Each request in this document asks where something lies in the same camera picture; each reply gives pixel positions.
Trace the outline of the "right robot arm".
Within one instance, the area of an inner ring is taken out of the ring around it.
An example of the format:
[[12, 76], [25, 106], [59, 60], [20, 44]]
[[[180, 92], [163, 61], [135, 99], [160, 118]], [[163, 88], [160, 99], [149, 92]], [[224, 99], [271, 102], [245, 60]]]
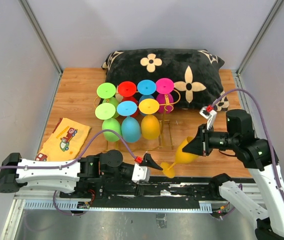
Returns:
[[229, 201], [252, 223], [257, 239], [284, 240], [284, 182], [274, 148], [267, 140], [255, 137], [251, 116], [245, 110], [227, 111], [226, 132], [214, 131], [216, 111], [211, 106], [203, 107], [200, 114], [207, 123], [198, 127], [195, 138], [183, 147], [183, 153], [208, 156], [213, 149], [232, 150], [249, 170], [265, 206], [253, 201], [225, 173], [210, 179], [209, 196]]

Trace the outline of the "yellow wine glass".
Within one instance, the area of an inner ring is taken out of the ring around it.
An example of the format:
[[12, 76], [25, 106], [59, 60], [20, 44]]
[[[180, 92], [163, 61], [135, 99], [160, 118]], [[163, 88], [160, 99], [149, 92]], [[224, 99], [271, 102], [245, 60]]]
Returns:
[[155, 99], [145, 99], [139, 103], [139, 110], [145, 114], [141, 121], [141, 133], [147, 140], [154, 140], [160, 135], [160, 123], [154, 115], [159, 110], [159, 103]]
[[173, 163], [162, 162], [160, 167], [162, 168], [162, 172], [164, 175], [170, 179], [175, 177], [175, 169], [176, 165], [186, 165], [193, 162], [195, 159], [198, 158], [197, 155], [183, 152], [182, 149], [191, 142], [193, 138], [188, 136], [177, 148], [175, 153], [175, 159]]

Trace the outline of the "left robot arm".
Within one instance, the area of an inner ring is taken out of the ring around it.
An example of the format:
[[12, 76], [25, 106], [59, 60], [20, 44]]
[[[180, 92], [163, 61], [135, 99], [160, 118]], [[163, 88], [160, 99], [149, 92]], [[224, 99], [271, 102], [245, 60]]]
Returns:
[[23, 190], [59, 191], [78, 198], [98, 191], [106, 182], [138, 184], [148, 182], [150, 170], [162, 170], [149, 153], [125, 163], [118, 150], [82, 157], [68, 162], [34, 161], [10, 154], [0, 167], [0, 193]]

